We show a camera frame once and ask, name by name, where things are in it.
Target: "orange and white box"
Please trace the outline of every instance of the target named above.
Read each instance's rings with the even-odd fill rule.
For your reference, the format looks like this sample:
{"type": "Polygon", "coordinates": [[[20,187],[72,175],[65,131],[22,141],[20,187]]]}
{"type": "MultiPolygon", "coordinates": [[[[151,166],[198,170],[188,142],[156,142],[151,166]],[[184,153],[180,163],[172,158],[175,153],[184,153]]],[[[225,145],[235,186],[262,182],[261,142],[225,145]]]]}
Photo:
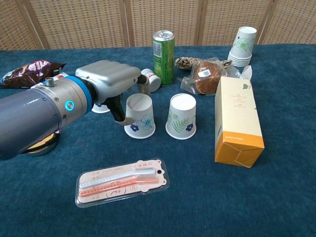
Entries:
{"type": "Polygon", "coordinates": [[[215,162],[250,168],[263,150],[250,80],[221,77],[215,95],[215,162]]]}

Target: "woven panel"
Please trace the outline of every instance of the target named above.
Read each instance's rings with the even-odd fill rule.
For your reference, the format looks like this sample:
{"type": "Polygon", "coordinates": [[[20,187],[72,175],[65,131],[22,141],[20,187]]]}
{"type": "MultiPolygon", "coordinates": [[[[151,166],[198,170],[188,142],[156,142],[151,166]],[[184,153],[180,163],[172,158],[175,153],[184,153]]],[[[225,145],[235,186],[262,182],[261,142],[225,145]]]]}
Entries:
{"type": "Polygon", "coordinates": [[[279,0],[263,43],[316,43],[316,1],[279,0]]]}
{"type": "Polygon", "coordinates": [[[170,30],[176,45],[193,45],[198,0],[130,0],[135,46],[153,45],[153,34],[170,30]]]}
{"type": "Polygon", "coordinates": [[[124,46],[117,0],[30,0],[50,48],[124,46]]]}
{"type": "Polygon", "coordinates": [[[14,0],[0,1],[0,49],[36,49],[31,32],[14,0]]]}
{"type": "Polygon", "coordinates": [[[268,6],[268,0],[208,0],[199,41],[202,45],[231,45],[241,26],[259,32],[268,6]]]}

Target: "table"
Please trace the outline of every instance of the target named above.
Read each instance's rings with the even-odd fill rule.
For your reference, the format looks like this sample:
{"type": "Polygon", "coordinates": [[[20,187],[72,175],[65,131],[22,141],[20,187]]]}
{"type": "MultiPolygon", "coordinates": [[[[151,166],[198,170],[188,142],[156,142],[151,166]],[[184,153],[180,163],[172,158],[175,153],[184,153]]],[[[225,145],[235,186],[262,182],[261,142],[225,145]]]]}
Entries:
{"type": "MultiPolygon", "coordinates": [[[[225,60],[229,50],[179,46],[175,58],[225,60]]],[[[70,75],[103,59],[153,68],[151,47],[0,51],[0,75],[39,59],[67,63],[70,75]]],[[[0,236],[316,235],[315,59],[316,45],[254,47],[252,87],[266,148],[251,169],[214,162],[214,97],[196,97],[194,137],[168,136],[169,100],[184,92],[177,79],[151,94],[157,128],[149,139],[132,139],[111,114],[91,112],[65,127],[47,155],[1,161],[0,236]],[[167,190],[76,206],[82,172],[157,157],[167,166],[167,190]]],[[[188,74],[175,69],[176,77],[188,74]]],[[[0,89],[0,98],[19,91],[0,89]]]]}

